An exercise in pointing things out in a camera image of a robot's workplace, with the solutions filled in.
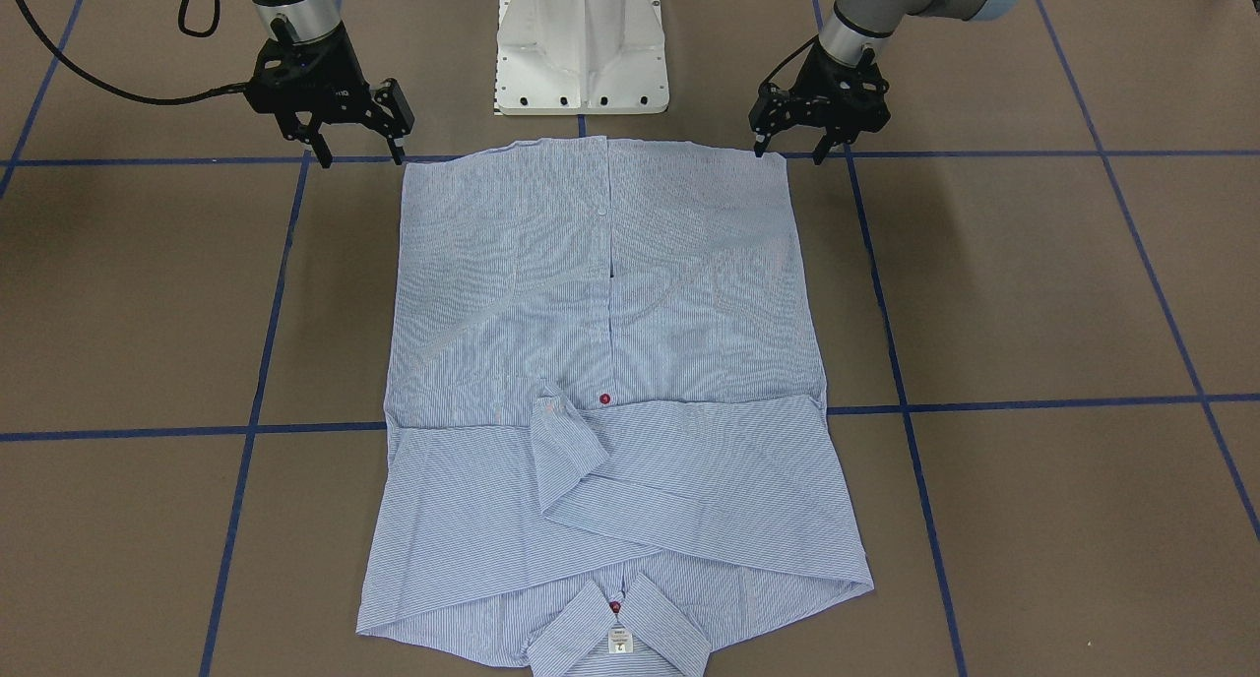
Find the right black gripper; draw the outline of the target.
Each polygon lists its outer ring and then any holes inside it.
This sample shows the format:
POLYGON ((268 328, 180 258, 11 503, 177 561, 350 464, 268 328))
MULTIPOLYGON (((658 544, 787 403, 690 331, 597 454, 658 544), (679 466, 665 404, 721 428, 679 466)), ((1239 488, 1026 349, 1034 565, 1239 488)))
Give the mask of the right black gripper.
POLYGON ((387 140, 396 165, 404 164, 404 141, 415 115, 398 81, 365 81, 346 26, 299 43, 289 23, 270 23, 275 37, 262 45, 244 95, 251 108, 278 121, 281 135, 302 142, 323 169, 333 165, 328 124, 357 124, 387 140))

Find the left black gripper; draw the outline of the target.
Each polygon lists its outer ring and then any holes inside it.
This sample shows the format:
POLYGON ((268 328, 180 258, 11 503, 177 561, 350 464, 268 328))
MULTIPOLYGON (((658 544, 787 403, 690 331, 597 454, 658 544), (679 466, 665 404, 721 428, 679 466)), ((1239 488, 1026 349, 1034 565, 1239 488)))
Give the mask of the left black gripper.
POLYGON ((891 119, 887 90, 873 45, 862 45, 856 64, 833 59, 823 45, 800 45, 759 84, 750 111, 753 154, 762 158, 780 132, 819 127, 823 135, 813 149, 813 161, 822 165, 833 150, 849 148, 861 134, 886 126, 891 119), (805 57, 793 86, 774 84, 775 76, 800 54, 805 57))

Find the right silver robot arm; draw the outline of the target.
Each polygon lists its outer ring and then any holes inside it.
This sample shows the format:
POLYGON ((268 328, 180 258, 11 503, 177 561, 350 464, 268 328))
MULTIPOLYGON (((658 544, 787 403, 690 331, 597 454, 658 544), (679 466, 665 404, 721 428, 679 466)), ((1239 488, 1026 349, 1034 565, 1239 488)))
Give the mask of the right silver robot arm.
POLYGON ((178 98, 145 103, 192 103, 217 95, 243 95, 253 112, 270 115, 289 142, 301 142, 321 166, 333 154, 325 125, 359 125, 384 139, 392 161, 404 161, 415 116, 398 81, 369 84, 336 0, 251 0, 265 23, 251 78, 178 98))

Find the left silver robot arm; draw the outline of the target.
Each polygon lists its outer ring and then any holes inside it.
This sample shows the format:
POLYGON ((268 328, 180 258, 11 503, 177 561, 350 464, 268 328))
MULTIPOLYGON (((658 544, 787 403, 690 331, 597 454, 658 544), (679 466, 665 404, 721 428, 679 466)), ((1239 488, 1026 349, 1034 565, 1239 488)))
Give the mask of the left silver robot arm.
POLYGON ((820 164, 837 148, 890 121, 888 81, 878 58, 907 16, 949 21, 995 21, 1017 0, 834 0, 810 37, 777 64, 750 108, 753 155, 769 153, 772 137, 793 127, 814 127, 822 136, 811 153, 820 164))

